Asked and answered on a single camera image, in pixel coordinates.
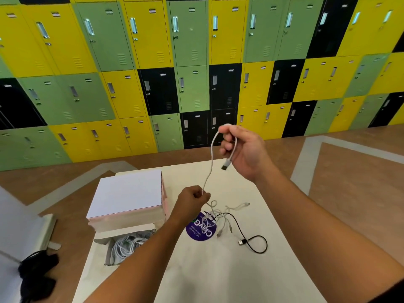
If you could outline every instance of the black cable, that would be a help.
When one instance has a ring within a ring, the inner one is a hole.
[[[224,214],[229,214],[230,216],[232,216],[233,219],[234,219],[234,221],[235,221],[235,223],[237,223],[238,229],[240,230],[240,233],[241,233],[241,235],[242,235],[243,238],[244,238],[244,240],[241,240],[242,243],[241,243],[240,245],[242,245],[242,244],[247,244],[247,245],[250,247],[250,249],[251,249],[253,252],[257,253],[257,254],[264,254],[264,253],[267,251],[267,249],[268,249],[268,242],[267,242],[267,240],[265,239],[264,236],[255,235],[255,236],[251,237],[250,239],[247,239],[247,238],[244,236],[243,232],[241,231],[240,226],[238,225],[237,219],[235,218],[235,216],[233,216],[233,214],[230,214],[230,213],[221,213],[221,214],[218,214],[217,217],[220,216],[220,215],[224,215]],[[253,247],[250,246],[250,244],[249,244],[249,241],[250,241],[251,239],[256,238],[256,237],[261,237],[261,238],[264,239],[264,241],[265,241],[266,247],[265,247],[265,250],[262,251],[262,252],[258,252],[258,251],[256,251],[256,250],[254,250]]]

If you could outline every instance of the wall of lockers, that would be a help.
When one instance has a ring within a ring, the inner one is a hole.
[[[404,0],[0,0],[0,170],[404,123],[403,32]]]

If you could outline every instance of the person's right hand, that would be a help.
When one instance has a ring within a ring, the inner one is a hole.
[[[272,165],[271,159],[266,151],[262,138],[246,128],[228,125],[220,126],[219,132],[223,133],[220,153],[228,158],[234,147],[234,137],[237,137],[237,147],[231,158],[231,163],[243,177],[251,182],[268,170]]]

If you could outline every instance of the person's left arm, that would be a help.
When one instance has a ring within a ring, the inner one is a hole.
[[[153,303],[175,244],[195,219],[210,193],[186,187],[178,196],[167,222],[88,297],[86,303]]]

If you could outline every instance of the hand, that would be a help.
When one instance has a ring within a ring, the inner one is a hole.
[[[200,186],[185,187],[178,196],[170,218],[186,227],[194,220],[202,209],[202,206],[210,199],[210,193],[204,192]]]
[[[266,151],[262,138],[246,128],[232,125],[220,126],[223,133],[220,153],[228,158],[233,150],[233,136],[237,137],[237,147],[231,158],[235,169],[247,180],[256,183],[257,178],[267,171],[273,164]]]

